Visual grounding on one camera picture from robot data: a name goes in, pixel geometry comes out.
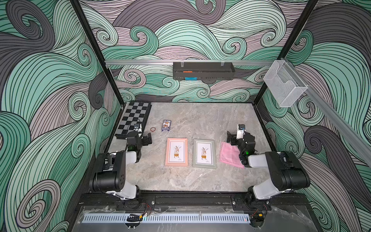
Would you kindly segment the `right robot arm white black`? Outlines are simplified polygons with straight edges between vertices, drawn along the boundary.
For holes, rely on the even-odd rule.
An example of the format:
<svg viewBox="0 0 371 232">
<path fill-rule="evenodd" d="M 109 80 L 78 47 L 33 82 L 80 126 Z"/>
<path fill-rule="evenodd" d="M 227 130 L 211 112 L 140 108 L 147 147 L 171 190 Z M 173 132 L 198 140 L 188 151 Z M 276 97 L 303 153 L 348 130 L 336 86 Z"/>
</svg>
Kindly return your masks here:
<svg viewBox="0 0 371 232">
<path fill-rule="evenodd" d="M 239 130 L 236 134 L 227 131 L 227 142 L 238 148 L 240 163 L 246 168 L 268 168 L 270 177 L 260 184 L 249 187 L 246 201 L 269 200 L 274 196 L 310 186 L 309 175 L 291 151 L 267 151 L 256 153 L 255 137 Z"/>
</svg>

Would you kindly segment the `pink cloth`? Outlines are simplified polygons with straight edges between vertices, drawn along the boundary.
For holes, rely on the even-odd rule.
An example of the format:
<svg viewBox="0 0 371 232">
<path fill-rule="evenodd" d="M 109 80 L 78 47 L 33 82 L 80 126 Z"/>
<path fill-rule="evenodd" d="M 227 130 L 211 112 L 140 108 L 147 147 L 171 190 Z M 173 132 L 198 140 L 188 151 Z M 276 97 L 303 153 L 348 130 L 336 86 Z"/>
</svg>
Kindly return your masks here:
<svg viewBox="0 0 371 232">
<path fill-rule="evenodd" d="M 230 143 L 222 142 L 219 154 L 219 161 L 225 164 L 229 164 L 233 167 L 244 168 L 239 158 L 240 151 L 237 146 L 232 146 Z"/>
</svg>

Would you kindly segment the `green picture frame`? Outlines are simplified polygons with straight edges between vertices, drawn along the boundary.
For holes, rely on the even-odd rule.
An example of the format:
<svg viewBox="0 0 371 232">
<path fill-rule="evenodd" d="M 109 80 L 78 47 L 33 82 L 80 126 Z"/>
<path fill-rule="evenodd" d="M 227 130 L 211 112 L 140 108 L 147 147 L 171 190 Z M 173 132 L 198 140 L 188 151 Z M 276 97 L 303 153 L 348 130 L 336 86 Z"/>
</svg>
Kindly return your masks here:
<svg viewBox="0 0 371 232">
<path fill-rule="evenodd" d="M 193 167 L 216 169 L 214 140 L 193 140 Z"/>
</svg>

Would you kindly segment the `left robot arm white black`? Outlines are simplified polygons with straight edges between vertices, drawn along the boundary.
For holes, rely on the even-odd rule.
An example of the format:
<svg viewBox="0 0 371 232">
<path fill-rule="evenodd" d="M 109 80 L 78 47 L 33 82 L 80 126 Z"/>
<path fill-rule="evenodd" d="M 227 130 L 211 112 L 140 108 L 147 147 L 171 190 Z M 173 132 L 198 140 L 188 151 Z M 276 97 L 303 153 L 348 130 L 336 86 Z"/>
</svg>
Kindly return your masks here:
<svg viewBox="0 0 371 232">
<path fill-rule="evenodd" d="M 126 179 L 126 166 L 138 163 L 144 146 L 152 144 L 152 135 L 139 136 L 131 131 L 122 151 L 100 153 L 96 158 L 89 180 L 89 192 L 112 194 L 121 200 L 138 198 L 140 189 Z"/>
</svg>

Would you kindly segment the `pink picture frame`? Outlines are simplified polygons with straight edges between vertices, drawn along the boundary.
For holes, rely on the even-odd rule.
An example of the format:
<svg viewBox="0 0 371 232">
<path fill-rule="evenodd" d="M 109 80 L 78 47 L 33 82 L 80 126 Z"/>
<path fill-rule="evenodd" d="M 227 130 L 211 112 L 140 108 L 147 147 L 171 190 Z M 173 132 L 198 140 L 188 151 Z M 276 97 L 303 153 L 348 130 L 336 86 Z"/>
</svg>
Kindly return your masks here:
<svg viewBox="0 0 371 232">
<path fill-rule="evenodd" d="M 166 146 L 166 166 L 188 166 L 188 140 L 186 138 L 168 138 Z"/>
</svg>

